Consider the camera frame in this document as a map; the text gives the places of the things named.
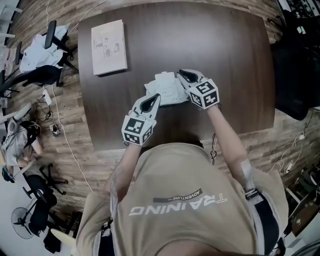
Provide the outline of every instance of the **beige t-shirt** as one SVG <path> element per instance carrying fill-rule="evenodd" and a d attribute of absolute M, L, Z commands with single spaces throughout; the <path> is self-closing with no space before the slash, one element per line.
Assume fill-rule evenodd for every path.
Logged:
<path fill-rule="evenodd" d="M 242 186 L 214 167 L 202 148 L 183 143 L 157 146 L 140 157 L 136 171 L 136 182 L 118 204 L 112 224 L 121 255 L 153 256 L 177 240 L 257 253 Z M 273 199 L 283 232 L 288 203 L 279 173 L 252 171 L 255 186 Z"/>

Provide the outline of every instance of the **black and white marker cube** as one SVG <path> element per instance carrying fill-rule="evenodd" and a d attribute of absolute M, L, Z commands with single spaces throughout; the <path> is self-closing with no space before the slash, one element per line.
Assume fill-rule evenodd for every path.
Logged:
<path fill-rule="evenodd" d="M 121 131 L 124 141 L 142 146 L 152 134 L 153 123 L 126 115 Z"/>
<path fill-rule="evenodd" d="M 204 110 L 219 103 L 218 87 L 212 79 L 189 88 L 187 94 L 194 104 Z"/>

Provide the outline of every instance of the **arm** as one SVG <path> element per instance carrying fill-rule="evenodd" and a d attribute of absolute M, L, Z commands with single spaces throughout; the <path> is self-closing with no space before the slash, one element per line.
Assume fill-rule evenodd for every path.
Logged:
<path fill-rule="evenodd" d="M 207 109 L 224 160 L 233 176 L 242 186 L 245 185 L 241 163 L 248 159 L 248 153 L 240 138 L 224 118 L 217 105 Z"/>
<path fill-rule="evenodd" d="M 114 186 L 118 202 L 121 202 L 128 192 L 141 148 L 142 147 L 139 145 L 129 144 L 119 164 L 115 167 L 114 171 L 106 181 L 104 191 L 110 195 L 111 186 Z"/>

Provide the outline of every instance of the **desk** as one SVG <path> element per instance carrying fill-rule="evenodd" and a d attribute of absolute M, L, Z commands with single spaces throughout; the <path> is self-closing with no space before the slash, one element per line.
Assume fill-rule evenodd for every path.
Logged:
<path fill-rule="evenodd" d="M 123 20 L 128 69 L 95 76 L 91 28 Z M 201 71 L 219 89 L 222 113 L 237 133 L 273 127 L 275 84 L 263 19 L 207 3 L 157 2 L 115 9 L 78 27 L 78 61 L 85 115 L 95 150 L 121 149 L 121 127 L 144 84 L 163 71 Z M 205 111 L 191 103 L 159 109 L 149 146 L 209 139 Z"/>

